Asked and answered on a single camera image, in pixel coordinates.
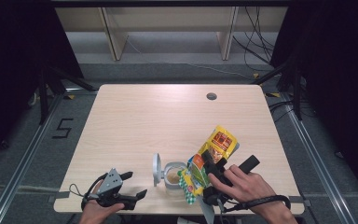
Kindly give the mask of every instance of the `snack package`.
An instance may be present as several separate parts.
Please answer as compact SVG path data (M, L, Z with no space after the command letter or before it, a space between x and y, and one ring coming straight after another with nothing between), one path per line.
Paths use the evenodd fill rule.
M197 196L202 194L204 188L210 183L203 167L204 161L201 154L208 150L214 163L222 158L228 158L239 148L237 138L221 126L216 126L211 136L202 145L200 150L187 162L187 168L179 171L179 186L184 190L186 201L195 202Z

